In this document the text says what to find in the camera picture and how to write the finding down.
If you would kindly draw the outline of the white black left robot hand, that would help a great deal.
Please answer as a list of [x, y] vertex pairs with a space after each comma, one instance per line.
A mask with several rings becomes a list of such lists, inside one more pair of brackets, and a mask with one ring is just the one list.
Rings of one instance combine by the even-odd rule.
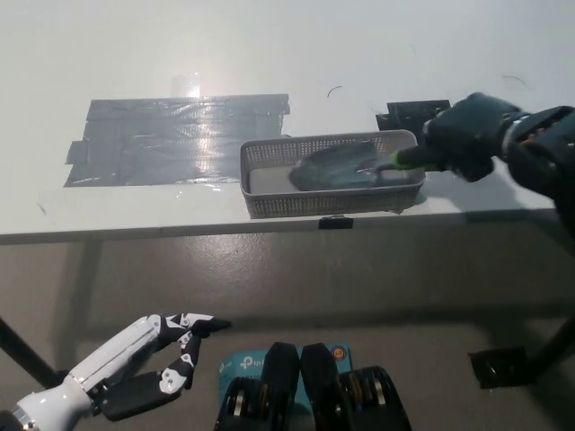
[[[109, 339], [70, 372], [98, 413], [109, 421], [131, 418], [177, 400], [191, 388], [201, 341], [231, 322], [198, 313], [142, 317]], [[176, 343], [177, 358], [163, 370], [138, 371], [155, 353]]]

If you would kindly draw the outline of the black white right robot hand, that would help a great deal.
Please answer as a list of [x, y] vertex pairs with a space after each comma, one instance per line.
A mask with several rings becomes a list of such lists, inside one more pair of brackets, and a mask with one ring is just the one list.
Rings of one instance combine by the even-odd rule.
[[476, 182], [493, 172], [507, 130], [525, 115], [510, 102], [475, 92], [427, 121], [423, 135], [440, 170]]

